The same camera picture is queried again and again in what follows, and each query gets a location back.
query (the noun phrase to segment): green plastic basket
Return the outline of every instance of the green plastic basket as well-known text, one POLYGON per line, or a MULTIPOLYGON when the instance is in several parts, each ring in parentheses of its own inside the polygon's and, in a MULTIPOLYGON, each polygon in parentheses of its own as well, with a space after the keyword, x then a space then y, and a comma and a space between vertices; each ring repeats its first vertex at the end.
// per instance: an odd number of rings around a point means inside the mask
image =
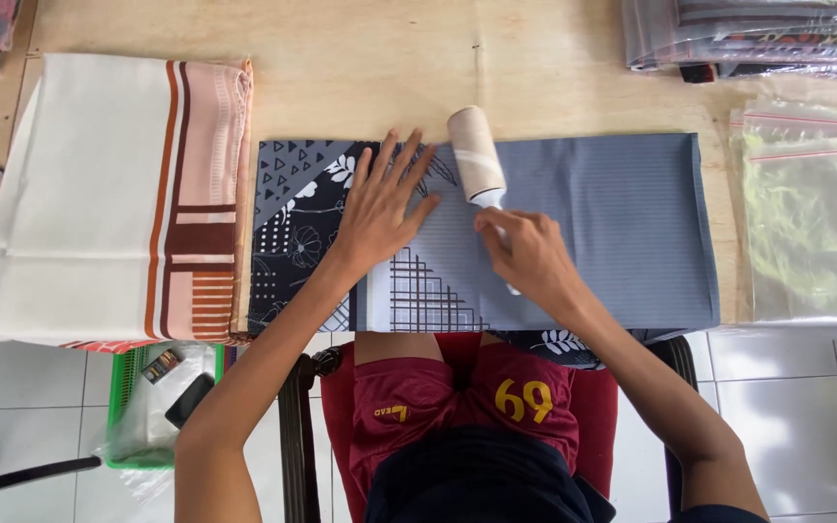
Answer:
MULTIPOLYGON (((141 371, 150 363, 147 358, 151 345, 131 349, 124 354, 115 354, 111 363, 111 391, 109 396, 109 420, 106 435, 111 427, 121 421, 124 409, 131 398, 131 389, 135 380, 142 377, 141 371)), ((215 383, 225 374, 226 348, 224 345, 215 346, 215 383)), ((113 460, 105 458, 105 464, 115 469, 157 470, 173 468, 173 451, 158 452, 151 450, 144 454, 113 460)))

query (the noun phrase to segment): person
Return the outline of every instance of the person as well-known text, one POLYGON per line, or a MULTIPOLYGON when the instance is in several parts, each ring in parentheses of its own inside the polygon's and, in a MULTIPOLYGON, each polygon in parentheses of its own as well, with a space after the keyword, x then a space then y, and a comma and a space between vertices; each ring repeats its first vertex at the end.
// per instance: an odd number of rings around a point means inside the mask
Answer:
MULTIPOLYGON (((296 359, 336 305, 375 264, 405 246, 439 196, 406 206, 434 155, 410 166, 416 129, 393 158, 397 133, 364 150, 337 239, 308 282, 203 399, 176 443, 176 520, 262 521, 244 445, 296 359)), ((680 460, 676 519, 767 518, 744 447, 675 372, 635 341, 590 292, 543 214, 486 208, 474 226, 493 270, 587 343, 648 427, 680 460), (506 231, 510 249, 499 242, 506 231)), ((455 393, 431 334, 357 333, 351 472, 365 521, 590 522, 571 480, 576 420, 568 369, 484 337, 471 383, 455 393)))

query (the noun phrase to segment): white tile floor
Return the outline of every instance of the white tile floor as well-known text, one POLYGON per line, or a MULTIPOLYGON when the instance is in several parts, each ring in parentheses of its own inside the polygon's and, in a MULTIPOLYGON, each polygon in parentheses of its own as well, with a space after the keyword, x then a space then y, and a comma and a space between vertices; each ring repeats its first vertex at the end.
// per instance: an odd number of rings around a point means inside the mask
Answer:
MULTIPOLYGON (((351 339, 335 335, 334 344, 351 339)), ((774 522, 837 523, 837 340, 774 332, 688 337, 700 393, 745 442, 774 522)), ((306 352, 332 344, 318 335, 306 352)), ((108 412, 111 358, 56 347, 0 343, 0 474, 86 456, 100 444, 108 412)), ((311 393, 322 520, 351 517, 321 416, 311 393)), ((278 411, 264 417, 245 457, 265 520, 283 519, 278 411)), ((612 501, 616 521, 666 521, 663 446, 620 395, 612 501)), ((106 467, 0 492, 0 522, 172 521, 168 489, 138 506, 106 467)))

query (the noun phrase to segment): red chair seat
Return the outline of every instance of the red chair seat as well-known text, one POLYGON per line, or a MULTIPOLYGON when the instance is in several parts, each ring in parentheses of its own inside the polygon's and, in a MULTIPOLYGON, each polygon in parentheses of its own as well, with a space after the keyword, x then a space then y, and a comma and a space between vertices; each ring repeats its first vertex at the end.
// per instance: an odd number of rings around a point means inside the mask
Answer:
MULTIPOLYGON (((480 348, 480 333, 436 334, 441 354, 454 370, 455 388, 470 381, 480 348)), ((338 461, 341 483, 354 521, 363 521, 366 499, 355 486, 348 466, 355 412, 354 343, 341 348, 341 367, 322 378, 322 408, 328 438, 338 461)), ((579 370, 574 374, 570 411, 579 424, 576 472, 607 498, 612 478, 612 445, 619 414, 619 391, 608 369, 579 370)))

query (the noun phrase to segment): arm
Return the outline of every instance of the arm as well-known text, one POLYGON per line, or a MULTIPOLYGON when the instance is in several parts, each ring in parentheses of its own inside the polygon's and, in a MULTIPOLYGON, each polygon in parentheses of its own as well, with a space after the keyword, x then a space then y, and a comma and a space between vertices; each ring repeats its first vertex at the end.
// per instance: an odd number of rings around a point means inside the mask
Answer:
POLYGON ((425 198, 409 215, 405 207, 434 156, 425 149, 408 174, 421 142, 413 132, 389 173, 397 141, 391 130, 367 176, 365 149, 345 202, 338 237, 296 297, 192 412, 177 438, 176 521, 261 521, 261 509, 244 459, 244 445, 270 409, 286 376, 318 328, 375 264, 405 246, 437 205, 425 198))
POLYGON ((580 278, 556 221, 543 214, 487 208, 477 215, 493 269, 583 339, 609 367, 648 427, 680 460, 683 509, 731 505, 767 513, 731 427, 681 379, 625 331, 580 278), (493 225, 506 230, 511 252, 493 225))

